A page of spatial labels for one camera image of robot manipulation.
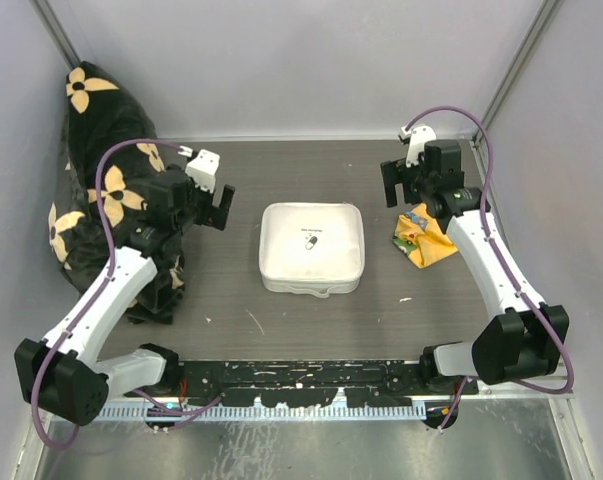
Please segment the grey medicine kit case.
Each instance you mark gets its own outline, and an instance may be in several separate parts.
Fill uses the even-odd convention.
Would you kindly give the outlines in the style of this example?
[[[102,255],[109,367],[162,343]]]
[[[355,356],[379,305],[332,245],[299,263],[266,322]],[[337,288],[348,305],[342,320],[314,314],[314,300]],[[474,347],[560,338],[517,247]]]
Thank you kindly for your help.
[[[258,266],[271,292],[325,299],[355,291],[365,268],[360,210],[350,203],[269,205],[261,220]]]

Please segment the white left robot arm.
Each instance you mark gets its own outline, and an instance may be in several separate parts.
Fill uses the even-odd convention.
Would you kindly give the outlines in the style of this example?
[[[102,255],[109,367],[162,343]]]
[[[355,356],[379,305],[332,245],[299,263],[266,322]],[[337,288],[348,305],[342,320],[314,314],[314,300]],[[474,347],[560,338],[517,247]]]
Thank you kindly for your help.
[[[32,411],[45,410],[78,426],[92,422],[105,403],[149,387],[159,396],[181,384],[176,352],[146,343],[128,355],[101,361],[98,355],[119,319],[159,265],[178,249],[193,225],[225,228],[235,189],[221,200],[178,168],[147,184],[149,206],[126,230],[113,259],[75,307],[42,340],[23,340],[14,353],[20,388]]]

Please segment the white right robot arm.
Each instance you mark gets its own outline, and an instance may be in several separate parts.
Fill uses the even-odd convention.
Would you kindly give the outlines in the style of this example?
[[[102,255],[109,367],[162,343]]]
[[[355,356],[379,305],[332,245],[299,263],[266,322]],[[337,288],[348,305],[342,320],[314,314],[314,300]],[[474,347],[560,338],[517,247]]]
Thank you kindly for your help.
[[[488,385],[529,384],[563,364],[569,316],[551,306],[525,280],[507,250],[482,190],[465,184],[462,151],[456,140],[407,140],[405,158],[381,165],[390,207],[396,188],[406,202],[422,203],[441,231],[457,247],[482,295],[488,323],[471,342],[429,346],[419,361],[425,390],[440,394],[455,377],[476,378]]]

